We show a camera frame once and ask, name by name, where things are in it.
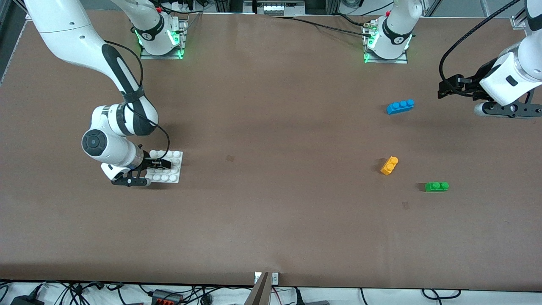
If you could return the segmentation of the white power strip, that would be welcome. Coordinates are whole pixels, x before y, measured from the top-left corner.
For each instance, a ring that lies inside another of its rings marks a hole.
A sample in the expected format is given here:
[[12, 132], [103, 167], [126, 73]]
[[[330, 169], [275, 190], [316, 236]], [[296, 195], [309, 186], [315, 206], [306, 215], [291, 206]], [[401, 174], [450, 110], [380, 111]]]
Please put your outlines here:
[[197, 0], [163, 0], [162, 4], [182, 13], [200, 12], [205, 8]]

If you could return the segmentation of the black orange terminal box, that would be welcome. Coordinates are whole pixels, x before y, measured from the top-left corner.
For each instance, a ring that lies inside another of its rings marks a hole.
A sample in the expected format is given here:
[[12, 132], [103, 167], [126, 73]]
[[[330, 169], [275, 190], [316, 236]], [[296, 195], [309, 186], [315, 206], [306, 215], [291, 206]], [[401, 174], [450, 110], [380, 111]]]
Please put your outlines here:
[[151, 305], [180, 305], [184, 297], [180, 293], [155, 289], [152, 292]]

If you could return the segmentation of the yellow toy brick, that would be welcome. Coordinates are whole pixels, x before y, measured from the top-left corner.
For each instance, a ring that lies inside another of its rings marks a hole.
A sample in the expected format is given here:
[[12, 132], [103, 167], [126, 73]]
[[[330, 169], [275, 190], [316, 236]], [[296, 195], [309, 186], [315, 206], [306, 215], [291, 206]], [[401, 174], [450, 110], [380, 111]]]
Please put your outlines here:
[[390, 175], [395, 166], [397, 166], [399, 160], [397, 157], [395, 156], [390, 156], [384, 163], [384, 165], [382, 166], [380, 172], [384, 175]]

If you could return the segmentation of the aluminium frame profile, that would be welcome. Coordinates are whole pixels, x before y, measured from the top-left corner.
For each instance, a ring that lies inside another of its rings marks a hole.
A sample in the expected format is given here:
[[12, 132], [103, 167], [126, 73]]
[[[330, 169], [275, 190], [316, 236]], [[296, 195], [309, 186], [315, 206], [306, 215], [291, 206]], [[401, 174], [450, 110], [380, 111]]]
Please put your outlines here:
[[423, 16], [430, 17], [434, 15], [437, 8], [443, 0], [421, 0], [423, 7]]

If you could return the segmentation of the grey metal post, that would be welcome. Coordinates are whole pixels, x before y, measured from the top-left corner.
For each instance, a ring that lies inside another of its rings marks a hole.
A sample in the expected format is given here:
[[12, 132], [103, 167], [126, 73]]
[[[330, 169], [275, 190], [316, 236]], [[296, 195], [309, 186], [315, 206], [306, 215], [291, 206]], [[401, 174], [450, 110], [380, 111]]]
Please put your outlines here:
[[243, 305], [269, 305], [273, 288], [273, 272], [261, 272]]

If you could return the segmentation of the blue toy brick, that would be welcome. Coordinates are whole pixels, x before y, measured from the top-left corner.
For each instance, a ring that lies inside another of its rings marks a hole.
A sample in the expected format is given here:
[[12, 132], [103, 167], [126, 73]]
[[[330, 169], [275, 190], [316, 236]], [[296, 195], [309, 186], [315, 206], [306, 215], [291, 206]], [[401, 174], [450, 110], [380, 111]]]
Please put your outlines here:
[[402, 112], [410, 111], [414, 108], [415, 101], [412, 99], [401, 100], [399, 102], [391, 103], [387, 106], [386, 111], [388, 115], [394, 115]]

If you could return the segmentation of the grey socket strip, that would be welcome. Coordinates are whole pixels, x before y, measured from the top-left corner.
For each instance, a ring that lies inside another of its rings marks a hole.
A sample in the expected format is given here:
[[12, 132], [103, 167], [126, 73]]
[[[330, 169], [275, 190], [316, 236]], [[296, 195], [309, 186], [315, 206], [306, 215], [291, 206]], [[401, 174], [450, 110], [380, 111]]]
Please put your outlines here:
[[297, 16], [306, 13], [304, 0], [243, 0], [243, 12], [269, 16]]

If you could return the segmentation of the white studded base plate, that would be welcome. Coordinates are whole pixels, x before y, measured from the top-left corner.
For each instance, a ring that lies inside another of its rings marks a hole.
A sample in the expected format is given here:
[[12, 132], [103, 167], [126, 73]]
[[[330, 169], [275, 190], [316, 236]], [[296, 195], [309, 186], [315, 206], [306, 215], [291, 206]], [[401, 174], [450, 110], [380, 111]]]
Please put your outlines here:
[[166, 161], [171, 162], [170, 168], [147, 168], [145, 173], [145, 178], [149, 179], [151, 182], [160, 182], [160, 183], [178, 183], [180, 179], [180, 172], [182, 167], [183, 152], [182, 151], [158, 151], [151, 150], [151, 158], [159, 158], [165, 154], [163, 158]]

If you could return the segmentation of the black power adapter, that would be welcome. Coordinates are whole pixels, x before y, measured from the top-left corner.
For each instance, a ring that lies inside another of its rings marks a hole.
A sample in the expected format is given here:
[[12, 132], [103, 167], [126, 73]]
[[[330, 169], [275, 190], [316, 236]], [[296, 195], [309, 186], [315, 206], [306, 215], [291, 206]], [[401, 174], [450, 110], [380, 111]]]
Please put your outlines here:
[[44, 305], [44, 302], [39, 299], [32, 299], [29, 296], [23, 295], [14, 297], [10, 305]]

